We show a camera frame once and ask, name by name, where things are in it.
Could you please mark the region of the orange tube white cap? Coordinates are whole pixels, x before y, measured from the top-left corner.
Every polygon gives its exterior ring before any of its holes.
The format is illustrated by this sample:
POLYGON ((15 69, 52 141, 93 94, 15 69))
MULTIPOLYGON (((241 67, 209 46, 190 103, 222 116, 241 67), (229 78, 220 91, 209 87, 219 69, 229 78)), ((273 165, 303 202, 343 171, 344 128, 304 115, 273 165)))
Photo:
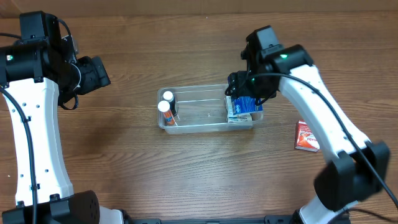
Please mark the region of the orange tube white cap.
POLYGON ((158 110, 162 113, 165 123, 168 126, 176 125, 173 113, 170 109, 170 103, 168 101, 162 100, 157 105, 158 110))

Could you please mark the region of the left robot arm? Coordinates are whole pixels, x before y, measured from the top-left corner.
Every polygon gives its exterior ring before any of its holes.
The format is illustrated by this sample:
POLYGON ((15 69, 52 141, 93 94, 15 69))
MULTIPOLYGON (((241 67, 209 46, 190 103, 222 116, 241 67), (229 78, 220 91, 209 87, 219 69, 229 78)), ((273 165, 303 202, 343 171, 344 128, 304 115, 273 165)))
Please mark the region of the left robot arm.
POLYGON ((58 109, 110 84, 99 57, 77 57, 66 23, 42 11, 19 18, 21 34, 1 49, 1 94, 11 115, 17 158, 16 207, 4 223, 128 223, 96 194, 76 193, 65 167, 58 109))

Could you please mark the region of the black bottle white cap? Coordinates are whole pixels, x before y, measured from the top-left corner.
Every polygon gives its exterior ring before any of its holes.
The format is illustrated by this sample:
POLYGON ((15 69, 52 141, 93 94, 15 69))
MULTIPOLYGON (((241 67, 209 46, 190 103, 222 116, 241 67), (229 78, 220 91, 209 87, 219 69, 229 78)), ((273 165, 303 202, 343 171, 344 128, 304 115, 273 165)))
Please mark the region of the black bottle white cap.
POLYGON ((176 103, 176 98, 174 97, 174 94, 171 91, 165 91, 163 93, 162 97, 165 101, 169 102, 170 110, 171 110, 173 116, 176 116, 177 115, 177 103, 176 103))

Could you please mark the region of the white and blue box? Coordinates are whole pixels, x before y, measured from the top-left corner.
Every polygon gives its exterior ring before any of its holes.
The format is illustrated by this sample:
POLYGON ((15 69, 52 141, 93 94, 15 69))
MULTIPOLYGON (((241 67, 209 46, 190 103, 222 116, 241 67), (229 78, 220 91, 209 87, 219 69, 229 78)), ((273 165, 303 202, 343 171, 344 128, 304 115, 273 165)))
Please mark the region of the white and blue box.
POLYGON ((228 123, 238 123, 244 121, 252 121, 252 116, 250 114, 244 115, 234 115, 233 114, 233 104, 230 96, 225 98, 226 110, 227 110, 227 122, 228 123))

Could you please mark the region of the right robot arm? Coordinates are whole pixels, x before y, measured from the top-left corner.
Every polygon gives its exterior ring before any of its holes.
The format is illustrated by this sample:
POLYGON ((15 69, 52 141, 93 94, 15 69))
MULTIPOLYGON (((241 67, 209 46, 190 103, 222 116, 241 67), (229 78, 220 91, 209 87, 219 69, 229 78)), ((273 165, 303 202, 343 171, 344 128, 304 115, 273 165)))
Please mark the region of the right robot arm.
POLYGON ((292 215, 267 216, 267 223, 349 223, 359 202, 388 190, 388 146, 373 143, 349 120, 301 45, 284 47, 265 26, 246 37, 241 58, 247 68, 229 75, 225 95, 260 106, 282 94, 311 129, 326 162, 314 181, 315 197, 292 215))

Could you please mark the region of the red and white box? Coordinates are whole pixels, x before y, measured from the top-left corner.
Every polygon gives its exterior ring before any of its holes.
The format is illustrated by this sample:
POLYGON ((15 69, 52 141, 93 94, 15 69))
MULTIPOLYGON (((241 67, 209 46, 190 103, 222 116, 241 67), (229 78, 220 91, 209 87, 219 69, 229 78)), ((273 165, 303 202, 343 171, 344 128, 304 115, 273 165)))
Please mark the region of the red and white box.
POLYGON ((296 124, 294 148, 318 152, 320 145, 304 120, 298 120, 296 124))

